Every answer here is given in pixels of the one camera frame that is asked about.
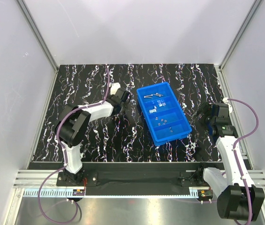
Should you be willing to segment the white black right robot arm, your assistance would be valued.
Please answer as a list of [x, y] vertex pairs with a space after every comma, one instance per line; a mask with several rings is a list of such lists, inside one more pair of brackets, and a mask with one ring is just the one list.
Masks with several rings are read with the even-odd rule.
[[203, 103], [193, 114], [209, 132], [222, 157], [225, 172], [215, 167], [201, 166], [197, 177], [207, 183], [217, 197], [218, 214], [223, 219], [248, 225], [256, 221], [263, 205], [265, 194], [250, 177], [242, 159], [239, 137], [232, 125], [228, 103]]

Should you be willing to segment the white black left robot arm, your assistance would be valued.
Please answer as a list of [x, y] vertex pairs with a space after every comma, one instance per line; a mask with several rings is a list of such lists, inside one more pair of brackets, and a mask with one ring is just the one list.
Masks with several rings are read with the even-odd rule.
[[64, 154], [64, 173], [74, 184], [83, 181], [80, 145], [88, 125], [94, 120], [119, 114], [130, 102], [131, 93], [112, 88], [106, 99], [90, 105], [67, 104], [58, 117], [55, 134]]

